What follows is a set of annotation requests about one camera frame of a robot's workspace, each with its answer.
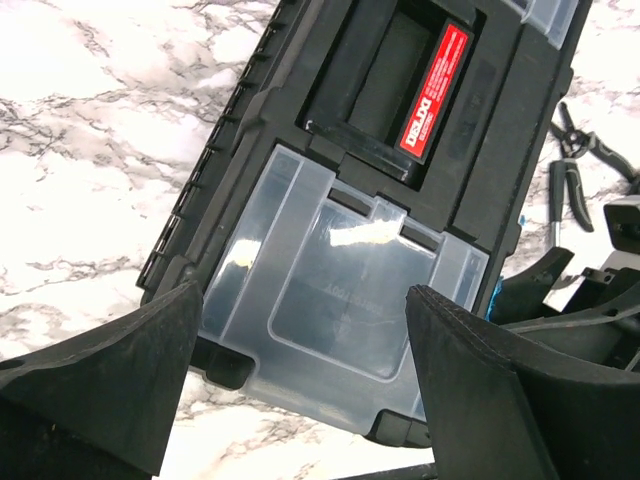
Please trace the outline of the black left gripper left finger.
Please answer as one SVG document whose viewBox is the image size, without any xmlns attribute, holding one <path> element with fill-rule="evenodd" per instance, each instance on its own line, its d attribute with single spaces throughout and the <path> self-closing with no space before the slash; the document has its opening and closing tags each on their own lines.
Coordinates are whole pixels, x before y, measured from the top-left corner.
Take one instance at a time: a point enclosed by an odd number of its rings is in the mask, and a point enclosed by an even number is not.
<svg viewBox="0 0 640 480">
<path fill-rule="evenodd" d="M 1 363 L 4 479 L 151 479 L 165 457 L 202 293 L 182 284 Z"/>
</svg>

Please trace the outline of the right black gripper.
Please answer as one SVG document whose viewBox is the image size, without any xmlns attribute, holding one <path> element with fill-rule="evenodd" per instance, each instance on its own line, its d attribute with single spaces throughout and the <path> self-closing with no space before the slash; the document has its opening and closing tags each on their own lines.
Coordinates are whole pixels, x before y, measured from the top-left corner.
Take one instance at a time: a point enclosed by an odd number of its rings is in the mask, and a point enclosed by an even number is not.
<svg viewBox="0 0 640 480">
<path fill-rule="evenodd" d="M 584 281 L 564 310 L 549 318 L 568 337 L 561 345 L 573 356 L 637 373 L 639 371 L 639 196 L 604 206 L 613 246 L 599 270 Z M 502 281 L 497 322 L 517 323 L 540 316 L 552 286 L 574 253 L 552 247 L 526 270 Z"/>
</svg>

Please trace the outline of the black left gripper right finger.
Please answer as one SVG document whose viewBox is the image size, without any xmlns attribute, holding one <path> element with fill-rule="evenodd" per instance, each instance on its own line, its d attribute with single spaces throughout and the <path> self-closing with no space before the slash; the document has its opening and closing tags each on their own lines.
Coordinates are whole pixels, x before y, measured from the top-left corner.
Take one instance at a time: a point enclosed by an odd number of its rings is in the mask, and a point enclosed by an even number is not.
<svg viewBox="0 0 640 480">
<path fill-rule="evenodd" d="M 635 479 L 639 376 L 577 346 L 639 311 L 631 287 L 580 312 L 498 326 L 427 286 L 409 340 L 442 479 Z"/>
</svg>

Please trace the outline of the black plastic toolbox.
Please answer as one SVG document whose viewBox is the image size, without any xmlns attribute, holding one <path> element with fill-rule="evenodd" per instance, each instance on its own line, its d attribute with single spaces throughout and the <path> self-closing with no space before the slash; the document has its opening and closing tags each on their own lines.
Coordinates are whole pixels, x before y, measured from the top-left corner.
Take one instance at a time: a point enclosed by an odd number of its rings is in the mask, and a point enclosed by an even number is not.
<svg viewBox="0 0 640 480">
<path fill-rule="evenodd" d="M 137 284 L 195 281 L 206 379 L 430 444 L 414 285 L 484 314 L 586 1 L 283 1 Z"/>
</svg>

